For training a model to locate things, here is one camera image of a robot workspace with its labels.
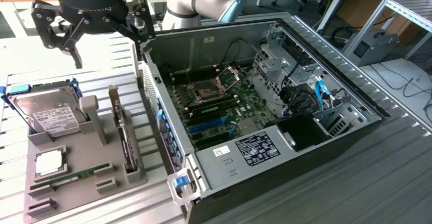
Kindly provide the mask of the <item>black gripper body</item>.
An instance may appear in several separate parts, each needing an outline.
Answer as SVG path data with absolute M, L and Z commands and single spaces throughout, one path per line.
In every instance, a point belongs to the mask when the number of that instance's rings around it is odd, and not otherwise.
M 128 7 L 124 0 L 59 0 L 60 16 L 76 26 L 82 19 L 87 34 L 114 33 L 115 30 L 106 24 L 104 17 L 120 24 L 126 23 Z

